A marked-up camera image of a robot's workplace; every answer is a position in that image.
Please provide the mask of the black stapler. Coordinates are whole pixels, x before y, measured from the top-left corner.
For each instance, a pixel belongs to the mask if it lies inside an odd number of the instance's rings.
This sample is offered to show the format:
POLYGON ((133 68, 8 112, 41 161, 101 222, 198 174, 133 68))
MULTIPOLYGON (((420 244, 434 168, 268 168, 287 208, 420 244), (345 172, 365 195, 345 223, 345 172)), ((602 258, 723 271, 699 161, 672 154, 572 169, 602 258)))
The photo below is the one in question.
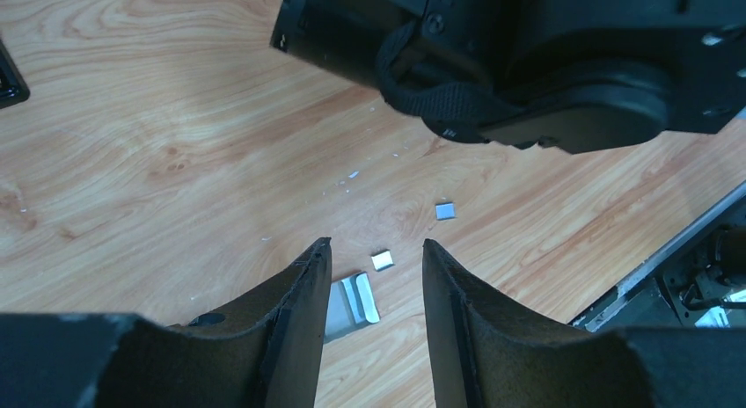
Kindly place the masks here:
POLYGON ((3 43, 1 43, 0 65, 0 108, 4 109, 27 101, 30 97, 30 90, 3 43))

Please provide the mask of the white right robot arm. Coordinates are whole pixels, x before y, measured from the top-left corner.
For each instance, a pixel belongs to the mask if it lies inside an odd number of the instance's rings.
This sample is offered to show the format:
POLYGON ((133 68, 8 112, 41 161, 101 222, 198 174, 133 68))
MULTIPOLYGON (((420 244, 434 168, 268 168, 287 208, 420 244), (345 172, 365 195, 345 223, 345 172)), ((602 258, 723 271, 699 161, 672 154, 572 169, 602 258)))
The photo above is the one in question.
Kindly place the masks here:
POLYGON ((282 0, 270 43, 452 142, 580 154, 745 106, 745 0, 282 0))

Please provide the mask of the small staple strip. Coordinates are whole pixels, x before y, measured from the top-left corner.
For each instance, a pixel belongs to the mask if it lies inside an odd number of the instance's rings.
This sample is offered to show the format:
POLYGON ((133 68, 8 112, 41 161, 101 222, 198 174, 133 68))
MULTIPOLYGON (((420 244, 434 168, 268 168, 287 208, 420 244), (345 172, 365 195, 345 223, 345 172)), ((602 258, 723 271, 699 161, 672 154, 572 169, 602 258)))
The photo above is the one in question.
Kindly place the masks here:
POLYGON ((393 256, 391 255, 390 250, 384 250, 376 254, 373 254, 371 256, 371 261, 374 266, 374 269, 377 272, 381 272, 395 265, 395 262, 394 262, 393 256))
POLYGON ((456 218, 456 210, 453 202, 442 202, 435 205, 435 219, 445 221, 456 218))

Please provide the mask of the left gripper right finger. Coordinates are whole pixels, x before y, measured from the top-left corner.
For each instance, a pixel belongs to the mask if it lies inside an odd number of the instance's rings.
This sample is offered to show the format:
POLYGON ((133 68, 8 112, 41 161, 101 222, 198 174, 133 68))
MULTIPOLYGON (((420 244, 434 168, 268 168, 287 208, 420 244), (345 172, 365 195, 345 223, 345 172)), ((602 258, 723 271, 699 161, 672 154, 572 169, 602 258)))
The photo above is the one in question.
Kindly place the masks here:
POLYGON ((423 244, 422 286, 440 407, 742 407, 742 328, 591 333, 523 306, 423 244))

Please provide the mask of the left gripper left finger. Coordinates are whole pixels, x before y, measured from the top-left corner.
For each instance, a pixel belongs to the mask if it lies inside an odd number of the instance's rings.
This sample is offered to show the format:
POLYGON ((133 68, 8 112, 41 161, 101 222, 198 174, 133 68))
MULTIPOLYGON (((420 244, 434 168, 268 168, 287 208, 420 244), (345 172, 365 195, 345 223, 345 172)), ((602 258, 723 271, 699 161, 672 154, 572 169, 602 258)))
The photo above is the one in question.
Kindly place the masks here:
POLYGON ((134 313, 1 316, 4 407, 311 407, 331 287, 322 237, 186 325, 134 313))

